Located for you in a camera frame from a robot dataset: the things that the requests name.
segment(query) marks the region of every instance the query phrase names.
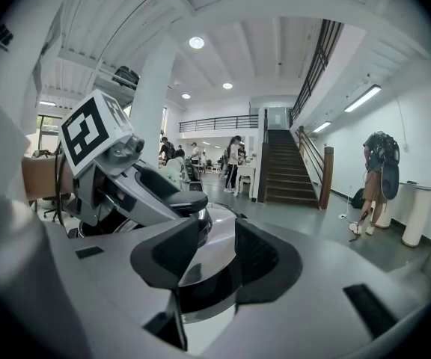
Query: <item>white table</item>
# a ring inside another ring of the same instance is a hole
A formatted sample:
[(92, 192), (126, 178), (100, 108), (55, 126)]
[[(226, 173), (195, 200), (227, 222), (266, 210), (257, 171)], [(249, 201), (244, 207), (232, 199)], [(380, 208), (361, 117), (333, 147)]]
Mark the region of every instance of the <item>white table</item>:
[(252, 198), (254, 193), (254, 179), (255, 179), (255, 167), (251, 165), (240, 165), (237, 167), (237, 178), (236, 178), (236, 191), (233, 193), (234, 197), (242, 191), (244, 185), (240, 185), (239, 181), (241, 177), (248, 177), (251, 180), (251, 187), (249, 188), (248, 197)]

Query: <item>black metal railing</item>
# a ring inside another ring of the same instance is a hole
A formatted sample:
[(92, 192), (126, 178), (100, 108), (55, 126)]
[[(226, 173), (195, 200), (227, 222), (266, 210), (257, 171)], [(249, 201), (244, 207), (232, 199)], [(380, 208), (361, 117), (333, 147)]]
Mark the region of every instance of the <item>black metal railing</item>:
[(302, 89), (300, 90), (299, 97), (297, 97), (297, 101), (292, 108), (293, 123), (295, 123), (296, 118), (304, 108), (305, 103), (312, 96), (312, 92), (314, 92), (320, 76), (326, 69), (342, 27), (343, 24), (341, 22), (331, 20), (322, 21), (322, 28), (320, 29), (320, 35), (317, 41), (317, 47), (315, 48), (314, 57), (312, 58), (311, 66), (308, 70), (304, 84), (302, 85)]
[(200, 130), (219, 129), (256, 129), (259, 127), (259, 115), (206, 118), (204, 120), (179, 123), (179, 132), (198, 132)]

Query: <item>white pillar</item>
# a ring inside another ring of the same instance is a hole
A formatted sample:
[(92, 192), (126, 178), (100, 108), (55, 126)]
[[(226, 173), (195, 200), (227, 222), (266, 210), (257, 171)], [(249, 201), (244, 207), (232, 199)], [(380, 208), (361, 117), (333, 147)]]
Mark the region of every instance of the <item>white pillar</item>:
[(158, 165), (162, 110), (176, 54), (177, 44), (164, 35), (147, 56), (132, 101), (131, 124), (136, 135), (146, 141), (142, 159), (154, 167)]

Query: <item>black panel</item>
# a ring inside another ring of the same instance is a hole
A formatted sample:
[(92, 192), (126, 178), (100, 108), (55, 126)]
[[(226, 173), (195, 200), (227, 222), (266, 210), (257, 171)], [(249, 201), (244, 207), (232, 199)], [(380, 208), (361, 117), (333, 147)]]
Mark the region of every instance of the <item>black panel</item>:
[(366, 285), (359, 284), (346, 287), (343, 292), (357, 310), (374, 339), (394, 327), (398, 322)]
[[(201, 270), (201, 267), (194, 266), (191, 270)], [(179, 288), (181, 312), (192, 313), (211, 307), (233, 294), (240, 285), (239, 258), (235, 257), (229, 265), (209, 279)]]
[(130, 262), (151, 287), (177, 289), (198, 249), (198, 222), (194, 218), (137, 245)]
[(275, 301), (302, 273), (302, 258), (292, 245), (241, 218), (236, 219), (235, 251), (242, 273), (237, 304)]
[(187, 350), (186, 337), (180, 336), (174, 314), (158, 313), (144, 326), (144, 330), (181, 350)]
[(84, 258), (92, 257), (93, 255), (104, 253), (102, 248), (98, 248), (97, 246), (91, 246), (90, 248), (83, 248), (81, 250), (77, 250), (76, 255), (79, 259), (83, 260)]

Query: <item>floor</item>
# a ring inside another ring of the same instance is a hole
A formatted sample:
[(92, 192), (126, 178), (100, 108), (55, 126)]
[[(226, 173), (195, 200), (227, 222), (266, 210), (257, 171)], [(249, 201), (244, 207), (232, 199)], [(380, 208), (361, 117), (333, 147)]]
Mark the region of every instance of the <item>floor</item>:
[[(387, 230), (376, 229), (372, 236), (364, 233), (350, 242), (355, 235), (349, 230), (349, 222), (338, 218), (340, 214), (347, 212), (347, 202), (336, 194), (331, 194), (327, 210), (320, 211), (282, 203), (253, 203), (248, 199), (248, 185), (245, 185), (242, 194), (234, 197), (233, 194), (224, 192), (224, 180), (212, 173), (204, 175), (203, 184), (209, 201), (230, 206), (248, 218), (341, 243), (385, 272), (426, 259), (431, 251), (431, 244), (424, 240), (416, 248), (406, 247), (400, 241), (403, 230), (392, 226)], [(350, 205), (348, 209), (347, 218), (357, 221), (360, 210), (353, 209)]]

